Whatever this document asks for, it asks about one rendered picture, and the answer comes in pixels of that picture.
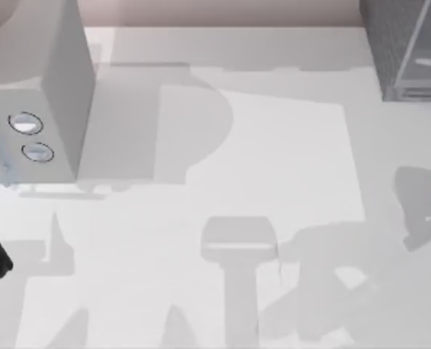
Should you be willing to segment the round white microwave knob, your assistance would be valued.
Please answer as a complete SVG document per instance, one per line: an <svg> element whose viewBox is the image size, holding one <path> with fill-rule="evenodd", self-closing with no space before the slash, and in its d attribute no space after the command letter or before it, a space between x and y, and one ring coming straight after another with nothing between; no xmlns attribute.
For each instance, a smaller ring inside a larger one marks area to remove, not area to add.
<svg viewBox="0 0 431 349"><path fill-rule="evenodd" d="M35 114L20 112L8 116L11 128L22 135L36 135L44 128L42 120Z"/></svg>
<svg viewBox="0 0 431 349"><path fill-rule="evenodd" d="M23 145L21 151L24 157L36 163L47 163L55 157L55 152L44 143Z"/></svg>

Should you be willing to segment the pale microwave oven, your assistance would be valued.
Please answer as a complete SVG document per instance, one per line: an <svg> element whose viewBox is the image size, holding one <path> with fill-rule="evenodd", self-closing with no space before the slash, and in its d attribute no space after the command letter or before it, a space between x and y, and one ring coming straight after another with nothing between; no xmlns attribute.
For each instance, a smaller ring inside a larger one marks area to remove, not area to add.
<svg viewBox="0 0 431 349"><path fill-rule="evenodd" d="M78 0L0 0L0 184L74 182L95 86ZM44 128L22 135L8 116L29 112ZM55 157L36 163L23 145Z"/></svg>

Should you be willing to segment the grey cabinet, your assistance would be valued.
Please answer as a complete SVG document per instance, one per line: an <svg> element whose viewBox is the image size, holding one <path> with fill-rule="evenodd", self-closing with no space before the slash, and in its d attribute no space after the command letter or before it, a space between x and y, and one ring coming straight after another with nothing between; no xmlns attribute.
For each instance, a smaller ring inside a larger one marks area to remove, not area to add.
<svg viewBox="0 0 431 349"><path fill-rule="evenodd" d="M431 102L431 0L359 0L385 102Z"/></svg>

